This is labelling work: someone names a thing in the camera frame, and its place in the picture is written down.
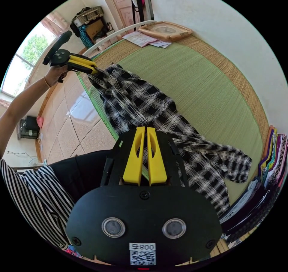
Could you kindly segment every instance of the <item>hand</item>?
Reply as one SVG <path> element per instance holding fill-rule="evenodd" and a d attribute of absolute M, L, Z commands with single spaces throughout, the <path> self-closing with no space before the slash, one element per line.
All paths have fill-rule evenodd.
<path fill-rule="evenodd" d="M 45 76 L 46 82 L 49 86 L 54 86 L 59 77 L 65 78 L 68 72 L 68 67 L 67 65 L 63 66 L 63 67 L 59 67 L 59 66 L 52 66 L 48 73 Z"/>

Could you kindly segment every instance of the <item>tiled floor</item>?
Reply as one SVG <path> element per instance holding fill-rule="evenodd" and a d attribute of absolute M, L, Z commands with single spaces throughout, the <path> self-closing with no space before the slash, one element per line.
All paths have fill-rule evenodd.
<path fill-rule="evenodd" d="M 41 156 L 48 164 L 115 144 L 75 72 L 57 84 L 42 117 Z"/>

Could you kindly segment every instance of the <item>plaid shirt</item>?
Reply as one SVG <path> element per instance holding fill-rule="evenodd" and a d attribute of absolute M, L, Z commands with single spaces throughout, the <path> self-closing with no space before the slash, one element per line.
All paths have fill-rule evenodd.
<path fill-rule="evenodd" d="M 224 178 L 237 183 L 247 181 L 251 158 L 232 146 L 205 140 L 177 111 L 171 98 L 120 65 L 97 70 L 89 80 L 99 90 L 117 135 L 139 126 L 153 126 L 169 134 L 184 160 L 189 187 L 205 196 L 218 216 L 224 213 L 230 206 Z M 143 164 L 147 167 L 147 147 Z"/>

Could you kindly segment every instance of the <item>window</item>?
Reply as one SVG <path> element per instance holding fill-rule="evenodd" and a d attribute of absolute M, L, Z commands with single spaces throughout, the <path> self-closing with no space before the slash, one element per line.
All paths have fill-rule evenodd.
<path fill-rule="evenodd" d="M 0 91 L 13 98 L 21 93 L 36 62 L 55 38 L 52 32 L 38 23 L 11 60 Z"/>

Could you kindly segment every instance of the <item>label sticker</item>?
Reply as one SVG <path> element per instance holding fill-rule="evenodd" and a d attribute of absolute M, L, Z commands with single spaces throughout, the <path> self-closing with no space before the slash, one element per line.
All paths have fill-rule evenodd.
<path fill-rule="evenodd" d="M 131 265 L 156 265 L 155 243 L 129 243 Z"/>

